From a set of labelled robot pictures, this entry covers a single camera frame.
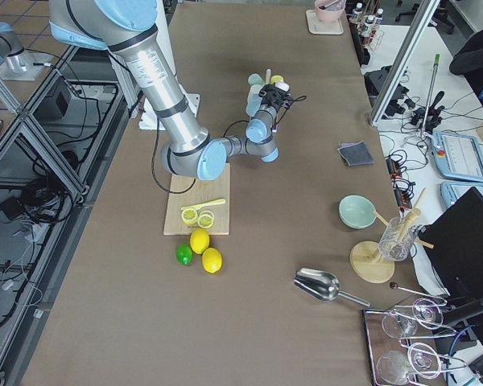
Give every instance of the green bowl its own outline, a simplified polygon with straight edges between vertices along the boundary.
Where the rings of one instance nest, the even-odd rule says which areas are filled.
[[[360,195],[348,195],[340,201],[338,213],[342,222],[354,229],[363,229],[376,220],[373,204]]]

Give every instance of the pink bowl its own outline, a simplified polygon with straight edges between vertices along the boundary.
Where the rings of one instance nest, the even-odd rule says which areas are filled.
[[[321,10],[319,6],[323,6],[324,4],[329,4],[331,0],[315,0],[315,14],[316,17],[321,22],[331,23],[335,22],[342,16],[345,11],[345,2],[340,0],[339,2],[334,3],[326,10]]]

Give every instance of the person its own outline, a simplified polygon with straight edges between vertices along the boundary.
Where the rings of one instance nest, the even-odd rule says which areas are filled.
[[[474,93],[480,97],[483,92],[483,30],[472,35],[454,55],[449,71],[454,75],[464,75]]]

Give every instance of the wooden cutting board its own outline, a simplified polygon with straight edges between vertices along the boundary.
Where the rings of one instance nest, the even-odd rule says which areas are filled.
[[[183,191],[192,184],[193,179],[182,175],[172,175],[170,189],[172,191]],[[167,214],[164,220],[163,234],[170,235],[189,235],[198,227],[196,225],[187,226],[180,218],[181,207],[204,203],[213,199],[225,199],[223,205],[214,207],[204,207],[203,210],[212,211],[215,215],[213,226],[208,229],[210,235],[229,235],[229,192],[231,182],[231,166],[225,165],[221,176],[213,181],[196,180],[195,185],[190,191],[182,195],[168,196]]]

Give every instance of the folded cloth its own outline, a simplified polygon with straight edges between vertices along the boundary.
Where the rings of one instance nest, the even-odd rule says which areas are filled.
[[[374,159],[363,141],[358,143],[341,143],[336,149],[347,166],[373,165]]]

